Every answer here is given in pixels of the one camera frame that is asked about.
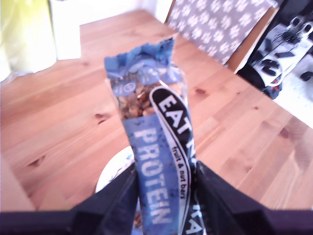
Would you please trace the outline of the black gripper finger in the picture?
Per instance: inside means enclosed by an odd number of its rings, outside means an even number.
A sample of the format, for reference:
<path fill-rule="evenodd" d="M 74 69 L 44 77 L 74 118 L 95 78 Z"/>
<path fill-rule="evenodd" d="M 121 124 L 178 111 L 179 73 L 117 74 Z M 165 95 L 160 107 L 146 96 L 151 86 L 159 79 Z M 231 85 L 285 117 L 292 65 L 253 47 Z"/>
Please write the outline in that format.
<path fill-rule="evenodd" d="M 138 178 L 131 164 L 102 190 L 75 206 L 73 235 L 130 235 L 138 200 Z"/>
<path fill-rule="evenodd" d="M 235 189 L 201 161 L 196 164 L 197 196 L 214 235 L 268 235 L 265 207 Z"/>

